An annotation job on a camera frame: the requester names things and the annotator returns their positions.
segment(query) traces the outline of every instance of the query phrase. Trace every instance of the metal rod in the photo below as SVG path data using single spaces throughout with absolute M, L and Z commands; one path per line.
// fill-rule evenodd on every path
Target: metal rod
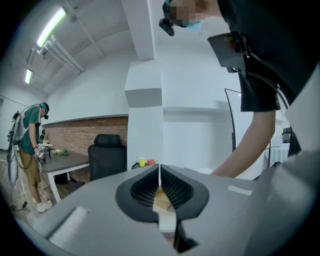
M 70 71 L 76 73 L 77 75 L 79 75 L 78 72 L 76 72 L 75 70 L 73 70 L 73 68 L 71 68 L 70 66 L 68 66 L 65 62 L 63 62 L 61 59 L 59 59 L 46 45 L 43 46 L 58 62 L 60 62 L 63 66 L 65 66 L 67 69 L 69 69 Z
M 227 91 L 232 91 L 232 92 L 235 92 L 235 93 L 240 93 L 239 91 L 236 91 L 236 90 L 231 90 L 231 89 L 227 89 L 227 88 L 224 88 L 224 92 L 225 92 L 225 95 L 226 95 L 226 98 L 228 100 L 228 103 L 229 103 L 229 108 L 230 108 L 230 113 L 231 113 L 231 120 L 232 120 L 232 129 L 233 129 L 233 133 L 232 133 L 232 152 L 236 150 L 236 128 L 235 128 L 235 120 L 234 120 L 234 114 L 232 112 L 232 107 L 231 107 L 231 102 L 230 102 L 230 99 L 229 99 L 229 95 L 227 93 Z
M 77 13 L 74 11 L 74 9 L 70 6 L 70 4 L 68 3 L 68 1 L 65 1 L 66 5 L 69 7 L 69 9 L 73 12 L 73 14 L 76 16 L 81 28 L 83 29 L 84 33 L 86 34 L 86 36 L 89 38 L 89 40 L 91 41 L 91 43 L 93 44 L 94 48 L 96 49 L 96 51 L 101 55 L 102 58 L 105 57 L 105 55 L 103 54 L 103 52 L 100 50 L 100 48 L 98 47 L 98 45 L 96 44 L 96 42 L 93 40 L 93 38 L 91 37 L 91 35 L 88 33 L 87 29 L 85 28 L 85 26 L 82 24 L 82 22 L 80 21 L 80 19 L 77 16 Z
M 63 48 L 63 46 L 58 42 L 58 40 L 55 38 L 54 35 L 51 37 L 51 40 L 52 40 L 52 43 L 53 43 L 52 47 L 54 49 L 56 49 L 57 52 L 59 51 L 59 53 L 64 55 L 64 56 L 62 56 L 63 59 L 68 60 L 69 62 L 71 62 L 72 65 L 74 65 L 81 72 L 85 71 L 85 69 L 70 55 L 70 53 L 67 52 L 65 48 Z

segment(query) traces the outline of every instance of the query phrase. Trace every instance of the brick wall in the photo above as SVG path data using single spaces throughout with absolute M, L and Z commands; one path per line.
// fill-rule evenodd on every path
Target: brick wall
M 128 117 L 104 117 L 46 124 L 45 139 L 55 149 L 66 149 L 88 155 L 88 147 L 98 134 L 119 134 L 122 145 L 127 145 Z

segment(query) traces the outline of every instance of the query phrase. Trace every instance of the white wall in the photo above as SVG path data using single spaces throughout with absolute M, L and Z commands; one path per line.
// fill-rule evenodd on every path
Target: white wall
M 163 163 L 214 170 L 232 153 L 232 123 L 224 89 L 240 90 L 238 75 L 220 67 L 209 43 L 196 47 L 166 42 L 158 46 L 157 60 L 163 107 L 172 111 L 164 113 Z M 217 102 L 224 103 L 222 109 Z
M 111 54 L 89 66 L 72 82 L 62 84 L 48 97 L 48 123 L 127 115 L 125 84 L 130 63 L 136 60 L 133 50 Z
M 165 112 L 163 163 L 215 170 L 232 153 L 228 113 Z
M 31 88 L 20 88 L 13 85 L 0 85 L 0 95 L 3 104 L 0 115 L 0 149 L 9 147 L 7 135 L 12 128 L 12 117 L 17 111 L 23 111 L 27 106 L 41 104 L 47 96 Z
M 163 74 L 163 107 L 212 108 L 215 101 L 227 101 L 224 88 L 240 90 L 238 75 L 220 67 L 210 45 L 164 43 L 157 48 L 157 59 Z
M 162 163 L 164 155 L 164 110 L 162 106 L 131 107 L 128 120 L 128 170 L 140 157 Z

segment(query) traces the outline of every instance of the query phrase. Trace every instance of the black shirt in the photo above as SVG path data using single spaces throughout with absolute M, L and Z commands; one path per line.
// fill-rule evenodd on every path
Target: black shirt
M 291 104 L 311 76 L 319 60 L 318 36 L 313 26 L 316 6 L 275 0 L 218 0 L 223 19 L 231 32 L 247 39 L 252 53 L 246 70 L 278 84 Z M 266 83 L 239 75 L 241 111 L 277 109 L 276 92 Z

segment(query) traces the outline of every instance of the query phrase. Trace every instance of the face mask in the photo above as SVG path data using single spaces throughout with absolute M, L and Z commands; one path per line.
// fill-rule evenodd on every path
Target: face mask
M 192 23 L 192 24 L 186 26 L 188 29 L 201 30 L 204 21 L 203 20 L 199 20 L 199 21 L 193 23 L 193 21 L 190 20 L 189 23 Z

